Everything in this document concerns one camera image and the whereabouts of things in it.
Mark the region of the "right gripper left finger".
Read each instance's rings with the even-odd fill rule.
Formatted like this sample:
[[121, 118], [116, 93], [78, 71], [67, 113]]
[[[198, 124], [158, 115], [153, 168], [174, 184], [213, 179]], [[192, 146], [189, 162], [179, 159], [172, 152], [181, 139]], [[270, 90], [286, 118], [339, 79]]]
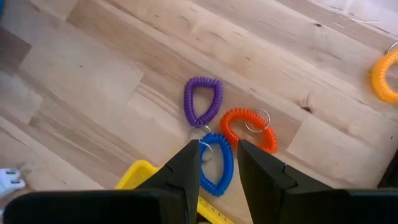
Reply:
[[135, 188], [141, 223], [195, 223], [200, 188], [199, 141], [191, 140]]

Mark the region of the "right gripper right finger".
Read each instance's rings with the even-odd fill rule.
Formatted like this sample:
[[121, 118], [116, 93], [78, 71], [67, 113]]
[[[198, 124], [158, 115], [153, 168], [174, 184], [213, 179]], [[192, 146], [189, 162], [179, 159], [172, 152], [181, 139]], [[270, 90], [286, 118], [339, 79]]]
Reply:
[[331, 223], [331, 188], [247, 140], [238, 142], [239, 176], [254, 223]]

